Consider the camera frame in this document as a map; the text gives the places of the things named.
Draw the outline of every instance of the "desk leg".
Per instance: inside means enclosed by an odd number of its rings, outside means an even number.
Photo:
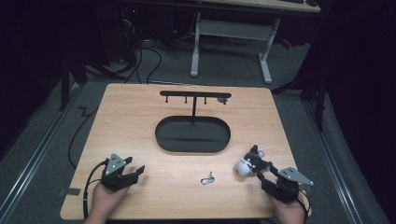
[[[197,12],[197,22],[195,24],[195,44],[194,51],[192,53],[191,62],[191,73],[192,77],[198,76],[198,65],[199,65],[199,35],[201,31],[201,12]]]
[[[279,26],[280,19],[276,19],[274,22],[274,25],[270,31],[270,34],[268,36],[266,46],[264,49],[264,53],[259,53],[259,60],[260,60],[260,65],[262,66],[262,75],[264,76],[264,82],[266,84],[271,84],[272,79],[271,79],[271,74],[268,69],[268,64],[267,64],[267,57],[268,53],[270,52],[271,46],[274,42],[274,38],[276,35],[277,27]]]

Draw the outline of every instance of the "wire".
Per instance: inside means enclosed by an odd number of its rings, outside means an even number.
[[[126,33],[124,33],[124,36],[125,36],[126,42],[129,43],[128,35]]]
[[[174,44],[181,46],[181,47],[188,47],[188,46],[194,45],[195,42],[193,40],[188,40],[189,38],[192,38],[192,37],[194,37],[194,35],[188,36],[184,39],[179,39],[177,41],[174,41]]]
[[[134,25],[130,22],[130,21],[128,21],[128,20],[125,20],[125,19],[122,19],[122,21],[125,21],[126,23],[128,23],[128,30],[127,30],[127,32],[129,31],[129,29],[131,29],[131,27],[133,27]]]
[[[157,68],[160,66],[161,62],[163,61],[163,57],[157,50],[154,50],[154,49],[146,49],[146,50],[150,50],[150,51],[156,53],[160,57],[160,61],[158,62],[157,66],[155,66],[155,68],[148,74],[148,78],[147,78],[146,82],[147,82],[147,84],[149,84],[149,78],[155,72],[155,70],[157,70]]]
[[[308,213],[309,210],[311,210],[311,202],[309,201],[308,196],[306,196],[306,194],[304,192],[302,192],[300,190],[300,192],[305,196],[305,198],[308,200],[308,209],[306,209],[304,203],[298,198],[298,196],[295,198],[296,202],[300,204],[300,206],[303,208],[304,210],[304,223],[306,223],[306,220],[308,219]]]
[[[238,43],[238,42],[235,42],[235,41],[231,41],[231,40],[224,39],[224,42],[225,42],[225,43],[234,44],[234,45],[238,45],[238,46],[245,46],[245,45],[250,44],[251,42],[254,43],[254,42],[257,42],[257,41],[258,41],[258,40],[249,39],[249,40],[244,41],[243,43]]]
[[[128,80],[129,80],[129,78],[131,78],[131,76],[134,74],[134,72],[136,72],[136,76],[137,76],[137,78],[139,79],[139,83],[142,84],[142,80],[141,80],[141,78],[140,78],[140,76],[139,76],[139,73],[137,72],[137,68],[138,68],[138,67],[140,66],[140,64],[142,63],[142,57],[143,57],[143,55],[142,55],[142,49],[141,49],[141,48],[139,48],[139,52],[140,52],[139,63],[134,67],[134,71],[132,71],[131,74],[130,74],[127,78],[125,78],[124,83],[127,83]]]
[[[190,33],[191,33],[191,30],[192,30],[192,27],[194,26],[194,22],[195,22],[196,16],[197,16],[197,13],[195,12],[194,16],[192,17],[192,22],[191,22],[191,26],[190,26],[189,31],[185,35],[183,35],[181,38],[175,39],[174,41],[182,40],[182,39],[185,39],[185,38],[190,38],[191,36],[193,36],[193,35],[190,35]]]
[[[221,47],[223,42],[224,42],[224,39],[222,37],[219,37],[219,36],[216,36],[216,37],[212,36],[212,38],[207,37],[206,39],[208,39],[208,40],[210,40],[210,39],[218,39],[219,43],[214,48],[205,48],[203,45],[200,44],[200,48],[201,49],[215,50],[215,49],[218,49],[219,47]]]
[[[80,107],[80,109],[81,109],[81,108],[83,109],[83,112],[82,112],[81,116],[82,116],[82,117],[86,117],[86,118],[84,119],[84,121],[82,121],[82,123],[79,125],[78,129],[77,129],[76,132],[74,133],[74,135],[73,135],[73,137],[72,137],[72,140],[70,141],[70,144],[69,144],[69,149],[67,150],[67,158],[69,159],[70,165],[72,165],[72,167],[73,167],[75,170],[77,169],[77,166],[72,162],[72,158],[71,158],[71,148],[72,148],[73,143],[74,143],[74,141],[75,141],[75,139],[76,139],[76,136],[78,135],[78,133],[79,133],[79,131],[81,130],[82,126],[85,124],[85,122],[87,122],[87,120],[88,120],[94,113],[96,113],[96,111],[98,110],[99,107],[97,107],[96,109],[94,109],[94,110],[92,111],[92,113],[89,114],[89,115],[86,115],[86,114],[85,114],[85,110],[87,109],[87,107]]]
[[[106,165],[106,164],[108,164],[108,159],[106,159],[105,161],[102,161],[99,164],[97,164],[93,168],[93,170],[91,171],[90,176],[87,179],[87,183],[85,184],[84,196],[82,198],[82,209],[83,209],[83,212],[84,212],[84,220],[87,219],[87,217],[88,217],[88,186],[92,182],[94,182],[94,181],[91,182],[92,175],[100,166]]]
[[[95,180],[91,181],[90,184],[93,183],[93,182],[96,182],[96,181],[101,181],[101,180],[102,179],[95,179]]]

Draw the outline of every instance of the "wooden tabletop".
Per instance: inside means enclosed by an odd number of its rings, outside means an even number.
[[[320,12],[320,7],[311,7],[305,1],[302,4],[291,3],[280,0],[200,0],[217,4],[231,4],[244,7],[266,7],[272,9],[299,11],[299,12]]]
[[[215,154],[171,153],[160,148],[155,128],[164,118],[191,115],[192,99],[169,97],[160,91],[228,92],[227,105],[215,98],[198,99],[196,116],[223,119],[230,127],[226,148]],[[265,152],[264,160],[278,169],[296,166],[276,110],[265,88],[110,84],[107,86],[61,211],[64,219],[83,219],[82,191],[91,170],[111,153],[134,157],[124,173],[146,165],[137,184],[113,213],[115,219],[263,218],[273,217],[273,206],[255,176],[240,177],[233,166],[253,145]],[[100,178],[99,168],[92,179]],[[214,183],[200,180],[212,172]],[[264,172],[270,180],[275,177]],[[90,186],[91,193],[95,184]]]

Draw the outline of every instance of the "small metal clip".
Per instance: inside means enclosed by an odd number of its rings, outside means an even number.
[[[205,177],[201,179],[201,184],[203,185],[207,185],[213,182],[215,182],[215,177],[212,175],[212,172],[210,172],[209,177]]]

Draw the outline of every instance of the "human hand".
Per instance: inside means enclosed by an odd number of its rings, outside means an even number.
[[[272,195],[265,192],[273,203],[275,208],[276,217],[282,224],[304,224],[305,213],[302,206],[294,200],[291,203],[282,203]],[[303,196],[301,193],[298,194],[299,200],[304,203]]]
[[[88,214],[85,224],[106,223],[107,218],[119,205],[130,187],[117,190],[116,192],[107,189],[101,183],[95,186],[92,194],[91,212]]]

